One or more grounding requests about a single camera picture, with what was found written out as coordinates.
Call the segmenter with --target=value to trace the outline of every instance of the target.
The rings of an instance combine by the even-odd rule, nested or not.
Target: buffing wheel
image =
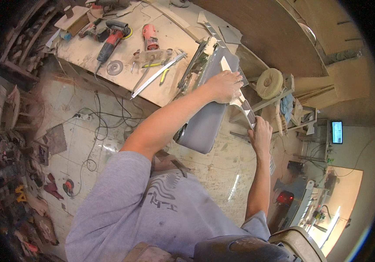
[[[278,69],[269,68],[259,76],[256,86],[251,86],[261,98],[271,99],[282,92],[283,81],[282,73]]]

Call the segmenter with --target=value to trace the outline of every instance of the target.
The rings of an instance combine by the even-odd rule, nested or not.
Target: dirty floor
[[[110,156],[119,151],[124,143],[124,131],[127,125],[136,125],[139,120],[127,120],[122,122],[120,118],[105,116],[108,126],[114,127],[106,131],[98,130],[95,136],[99,120],[95,116],[90,122],[72,118],[82,108],[90,108],[98,111],[99,103],[93,91],[80,88],[77,85],[69,85],[57,81],[44,81],[34,90],[44,101],[44,114],[38,120],[39,129],[35,139],[42,141],[46,130],[63,123],[67,150],[49,158],[49,166],[42,166],[45,175],[52,173],[58,187],[58,191],[64,196],[64,200],[58,200],[54,196],[42,192],[49,204],[55,233],[59,240],[58,246],[52,247],[52,252],[66,260],[64,244],[69,233],[73,217],[77,208],[88,195],[96,182],[97,177],[107,163]],[[121,115],[122,108],[115,97],[99,94],[101,112]],[[124,100],[124,107],[132,114],[133,118],[141,117],[142,112],[132,102]],[[231,135],[229,132],[246,134],[246,129],[228,122],[233,108],[228,107],[224,116],[216,142],[210,153],[203,155],[188,148],[182,147],[174,141],[169,144],[168,152],[174,154],[188,168],[191,168],[214,201],[232,221],[241,226],[246,211],[247,196],[256,170],[256,157],[252,146],[245,140]],[[300,142],[295,138],[295,132],[290,132],[288,137],[281,138],[274,134],[271,145],[271,153],[275,161],[276,169],[271,176],[271,187],[276,179],[283,182],[290,179],[286,169],[289,160],[294,160],[293,153],[300,149]],[[83,167],[83,163],[90,154],[89,171]],[[71,199],[62,190],[62,184],[68,179],[75,182],[75,188],[81,185],[80,193]],[[271,192],[271,205],[268,221],[274,212],[273,192]]]

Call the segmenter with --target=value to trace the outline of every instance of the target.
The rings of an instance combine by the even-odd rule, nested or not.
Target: screen
[[[333,144],[343,143],[342,122],[332,122]]]

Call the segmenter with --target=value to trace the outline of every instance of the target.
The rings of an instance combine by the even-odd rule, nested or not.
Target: metal ruler
[[[183,51],[180,55],[176,56],[172,61],[168,62],[167,65],[163,66],[157,73],[151,76],[142,86],[140,86],[133,94],[130,100],[134,99],[134,97],[138,96],[154,79],[156,79],[159,75],[161,75],[164,70],[168,69],[171,65],[175,62],[179,61],[181,58],[188,55],[185,51]]]

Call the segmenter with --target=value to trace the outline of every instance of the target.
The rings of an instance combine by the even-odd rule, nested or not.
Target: grinding disc
[[[122,69],[123,69],[123,64],[121,61],[119,60],[114,60],[114,61],[111,61],[108,65],[107,65],[107,73],[111,76],[116,76],[117,74],[119,74],[120,72],[122,72]]]
[[[259,76],[256,86],[251,85],[251,87],[261,98],[271,99],[282,92],[283,82],[282,73],[275,68],[269,68]]]

